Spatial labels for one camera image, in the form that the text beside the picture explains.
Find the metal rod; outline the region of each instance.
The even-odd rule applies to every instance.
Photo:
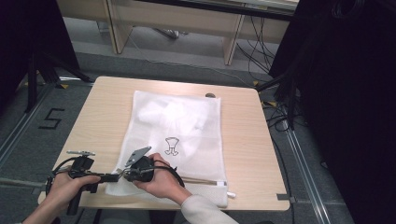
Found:
[[[24,181],[24,180],[14,180],[14,179],[0,177],[0,185],[41,188],[44,186],[44,183],[37,183],[37,182]]]
[[[252,7],[239,7],[214,2],[194,1],[194,0],[135,0],[138,2],[149,2],[176,7],[191,7],[204,10],[241,14],[260,18],[268,18],[280,21],[309,21],[308,18],[294,16],[293,13],[283,13],[265,11]]]
[[[38,108],[43,103],[46,96],[52,91],[54,88],[53,84],[47,84],[43,90],[38,94],[37,103],[30,110],[29,113],[24,113],[17,126],[12,130],[12,132],[8,135],[6,141],[0,146],[0,168],[6,162],[8,156],[11,154],[14,147],[19,143],[21,136],[26,131],[30,122],[35,117],[35,114],[38,111]]]
[[[283,126],[286,128],[289,127],[289,124],[284,120]],[[298,168],[303,177],[303,181],[306,187],[306,191],[308,193],[309,199],[312,202],[312,206],[314,208],[315,214],[318,218],[319,224],[330,224],[329,214],[326,209],[326,205],[322,201],[320,197],[320,193],[318,192],[317,185],[311,172],[309,170],[308,164],[306,163],[304,153],[300,147],[300,143],[298,142],[297,136],[294,130],[287,130],[288,140],[294,154],[295,159],[297,160]]]

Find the desk leg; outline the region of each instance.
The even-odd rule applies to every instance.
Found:
[[[222,39],[224,63],[226,65],[231,65],[231,62],[233,61],[233,53],[235,52],[236,40],[238,39],[239,32],[241,31],[244,19],[245,19],[244,15],[238,15],[235,23],[235,28],[233,30],[233,36],[223,37]]]
[[[128,42],[133,26],[122,24],[121,15],[119,14],[115,0],[104,1],[107,8],[108,30],[110,31],[111,41],[113,42],[113,50],[115,53],[120,54]]]

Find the wooden table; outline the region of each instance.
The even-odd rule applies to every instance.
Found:
[[[258,93],[253,89],[120,77],[99,77],[82,107],[56,164],[68,159],[67,150],[96,153],[92,171],[111,172],[119,158],[123,137],[132,114],[134,91],[221,98],[221,134],[229,191],[225,210],[284,211],[289,201],[276,154],[266,125]],[[150,203],[134,196],[105,194],[106,184],[97,193],[83,192],[80,206],[93,208],[178,209],[172,204]],[[45,194],[39,197],[41,202]]]

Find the wire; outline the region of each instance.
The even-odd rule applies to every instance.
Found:
[[[263,70],[263,71],[266,71],[265,66],[264,66],[263,64],[261,64],[261,63],[260,63],[258,60],[256,60],[255,58],[251,57],[251,55],[248,55],[248,53],[245,52],[245,51],[241,48],[241,46],[239,46],[239,44],[236,44],[236,46],[237,46],[237,47],[241,50],[241,52],[249,59],[249,62],[248,62],[248,64],[247,64],[247,71],[248,71],[248,73],[250,74],[250,76],[253,77],[253,78],[256,79],[256,80],[267,82],[268,80],[263,80],[263,79],[254,77],[253,74],[251,74],[251,72],[250,72],[250,62],[254,62],[254,63],[255,63],[258,67],[260,67],[260,69]]]
[[[69,161],[75,161],[76,158],[77,158],[77,157],[72,157],[72,158],[69,158],[69,159],[67,159],[67,160],[65,160],[65,161],[63,161],[63,162],[61,162],[61,164],[59,164],[59,165],[52,171],[53,176],[56,176],[56,173],[58,173],[59,169],[61,169],[61,167],[62,167],[65,163],[67,163],[67,162],[69,162]]]
[[[271,135],[271,140],[276,146],[277,154],[279,155],[280,161],[282,163],[283,171],[285,172],[285,177],[286,177],[286,185],[288,186],[288,192],[289,192],[289,198],[291,198],[291,185],[290,185],[290,180],[289,180],[289,173],[288,170],[286,169],[286,164],[285,160],[283,160],[282,153],[280,152],[280,148],[277,145],[277,142],[275,141],[274,137]],[[290,211],[291,211],[291,223],[294,224],[295,218],[294,218],[294,205],[293,203],[290,203]]]
[[[266,74],[268,74],[268,72],[269,72],[268,68],[264,64],[260,63],[259,60],[255,59],[253,57],[253,53],[254,53],[255,49],[253,49],[253,51],[250,54],[248,54],[246,51],[244,51],[241,48],[241,46],[239,46],[239,44],[236,44],[236,46],[238,46],[238,48],[241,49],[242,53],[249,59],[248,65],[250,65],[250,62],[254,62],[257,66],[260,67],[261,70],[263,70]]]
[[[169,171],[178,181],[179,185],[183,188],[185,188],[184,182],[182,180],[182,178],[180,177],[180,175],[176,172],[177,167],[172,168],[172,166],[166,164],[166,162],[164,161],[158,161],[161,162],[162,164],[164,164],[165,166],[148,166],[148,167],[143,167],[143,168],[125,168],[124,170],[122,170],[122,172],[120,173],[120,176],[123,176],[124,172],[134,172],[135,174],[141,175],[143,173],[147,173],[147,172],[152,172],[155,169],[162,169],[162,170],[166,170]]]
[[[275,54],[272,53],[271,50],[269,50],[269,49],[266,47],[266,45],[264,44],[264,39],[263,39],[263,37],[264,37],[264,34],[263,34],[264,18],[261,19],[261,28],[260,28],[260,32],[259,32],[259,33],[257,32],[256,25],[255,25],[255,23],[254,23],[253,17],[250,17],[250,20],[251,20],[251,23],[252,23],[252,25],[253,25],[253,29],[254,29],[254,32],[255,32],[255,34],[256,34],[256,37],[257,37],[257,42],[260,43],[260,46],[262,47],[262,51],[260,51],[260,52],[261,52],[262,55],[264,56],[265,62],[269,65],[269,67],[267,67],[267,69],[270,70],[271,67],[272,67],[272,64],[270,63],[268,57],[274,58],[274,57],[275,57]],[[265,50],[267,50],[271,55],[267,55],[267,54],[265,53]]]
[[[247,43],[252,47],[252,48],[256,48],[256,46],[253,46],[251,43],[250,43],[250,40],[247,40]],[[263,52],[263,51],[261,51],[261,50],[259,50],[259,49],[256,49],[259,53],[261,53],[261,54],[265,54],[265,52]]]
[[[341,20],[357,19],[363,11],[364,3],[365,0],[338,0],[332,7],[332,16]]]
[[[265,107],[265,108],[271,108],[274,109],[274,113],[271,115],[271,118],[269,118],[267,120],[268,123],[268,128],[272,128],[274,127],[278,132],[283,133],[285,131],[287,131],[289,129],[289,125],[286,128],[280,129],[278,127],[278,124],[280,124],[283,120],[287,119],[286,114],[282,111],[282,104],[278,104],[276,107]],[[276,114],[276,112],[280,113],[280,116],[276,116],[274,117],[274,115]],[[271,124],[271,120],[277,119],[274,123]]]

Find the black cable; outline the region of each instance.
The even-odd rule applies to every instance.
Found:
[[[59,169],[61,169],[61,167],[62,167],[65,163],[67,163],[67,162],[69,162],[69,161],[75,161],[76,158],[77,158],[77,157],[72,157],[72,158],[69,158],[69,159],[67,159],[67,160],[65,160],[65,161],[63,161],[63,162],[61,162],[61,164],[59,164],[59,165],[52,171],[52,175],[53,175],[53,176],[56,176],[56,173],[58,173]]]
[[[338,0],[332,7],[332,16],[341,20],[357,19],[363,11],[364,3],[365,0]]]
[[[264,18],[261,19],[261,29],[260,29],[259,33],[257,32],[256,26],[255,26],[254,21],[253,21],[253,17],[250,17],[250,20],[251,20],[251,23],[253,25],[253,29],[254,29],[254,32],[256,34],[256,37],[257,37],[257,42],[260,43],[260,46],[262,47],[262,51],[260,51],[260,52],[264,56],[264,60],[265,60],[266,64],[269,65],[269,67],[266,67],[266,69],[269,71],[271,69],[271,67],[272,67],[272,64],[270,63],[270,61],[268,59],[269,55],[267,55],[265,53],[265,50],[267,49],[267,51],[269,53],[271,53],[273,56],[275,56],[275,55],[264,44],[264,39],[263,39],[263,37],[264,37],[264,34],[263,34]]]
[[[273,120],[273,119],[280,118],[280,119],[276,120],[273,124],[269,123],[269,124],[268,124],[268,128],[274,127],[278,132],[283,133],[283,132],[287,131],[287,130],[289,129],[290,126],[289,126],[289,124],[287,123],[287,127],[286,127],[286,128],[284,128],[284,129],[279,129],[279,128],[278,128],[278,124],[281,123],[282,121],[284,121],[285,119],[288,118],[288,116],[281,110],[281,106],[283,106],[283,105],[279,104],[277,107],[267,107],[267,108],[270,108],[270,109],[274,109],[274,110],[275,110],[274,113],[272,114],[271,118],[269,118],[269,119],[267,120],[267,122],[268,122],[268,121],[271,121],[271,120]],[[279,113],[282,114],[282,115],[274,117],[274,114],[275,114],[276,112],[279,112]]]
[[[249,55],[246,51],[244,51],[244,50],[241,48],[241,46],[239,46],[239,44],[236,44],[236,46],[237,46],[237,47],[241,50],[241,52],[249,59],[248,66],[247,66],[247,70],[248,70],[249,73],[250,73],[250,62],[254,62],[258,67],[260,67],[260,69],[261,69],[262,71],[264,71],[264,72],[266,72],[266,73],[269,72],[269,70],[267,70],[267,68],[266,68],[262,63],[260,63],[259,60],[255,59],[255,58],[253,58],[251,55]]]
[[[148,171],[148,170],[155,170],[155,169],[162,169],[162,170],[166,170],[169,171],[178,181],[178,184],[185,188],[183,179],[181,179],[180,175],[178,175],[178,173],[176,172],[177,167],[174,169],[171,166],[169,166],[168,164],[166,164],[165,162],[161,161],[163,164],[165,164],[166,166],[150,166],[150,167],[145,167],[145,168],[141,168],[140,171]]]
[[[252,47],[252,48],[256,48],[256,47],[254,47],[251,43],[250,43],[250,40],[247,40],[247,42],[248,42],[248,44]],[[259,49],[256,49],[260,54],[265,54],[265,52],[262,52],[261,50],[259,50]],[[267,55],[268,57],[270,57],[270,58],[272,58],[272,59],[274,59],[274,56],[272,56],[272,55]]]
[[[277,154],[279,155],[280,161],[282,163],[283,171],[285,172],[285,177],[286,177],[286,185],[288,186],[289,198],[291,198],[291,186],[290,186],[290,180],[289,180],[289,173],[288,173],[288,170],[286,169],[285,160],[283,160],[283,156],[282,156],[282,153],[280,152],[280,148],[277,145],[277,142],[275,141],[275,139],[272,135],[271,135],[271,140],[276,147]],[[291,223],[294,224],[295,220],[294,220],[293,203],[290,203],[290,211],[291,211]]]

